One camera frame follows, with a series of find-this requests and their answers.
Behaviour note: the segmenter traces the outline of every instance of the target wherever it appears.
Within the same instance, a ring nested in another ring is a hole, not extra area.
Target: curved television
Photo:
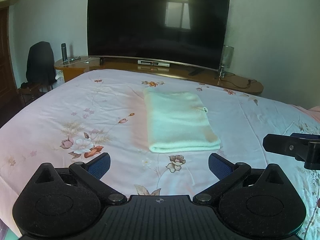
[[[88,0],[89,57],[218,70],[229,0]]]

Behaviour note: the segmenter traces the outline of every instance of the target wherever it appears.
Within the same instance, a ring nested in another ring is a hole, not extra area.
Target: bed sheet
[[[208,108],[213,132],[221,140],[217,153],[253,168],[277,163],[307,208],[299,236],[320,238],[319,171],[303,168],[294,158],[264,151],[268,133],[319,134],[314,119],[291,105],[211,85],[121,70],[96,70],[37,99],[0,129],[0,219],[18,236],[12,206],[41,163],[68,167],[108,152],[111,168],[102,181],[127,197],[193,197],[216,183],[208,168],[211,151],[156,154],[148,150],[143,89],[196,93]],[[183,163],[171,165],[172,160]]]

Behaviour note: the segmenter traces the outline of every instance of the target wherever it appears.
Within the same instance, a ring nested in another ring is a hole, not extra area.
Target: door
[[[8,41],[9,8],[0,9],[0,108],[17,95]]]

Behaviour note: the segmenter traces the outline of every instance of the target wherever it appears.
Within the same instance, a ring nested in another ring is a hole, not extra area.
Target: towel
[[[149,150],[155,153],[219,150],[207,112],[196,94],[143,91]]]

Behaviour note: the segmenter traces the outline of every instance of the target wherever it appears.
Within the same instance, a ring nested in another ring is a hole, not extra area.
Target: thermos
[[[67,56],[67,46],[65,43],[61,44],[61,52],[62,52],[62,62],[66,62],[68,60],[68,56]]]

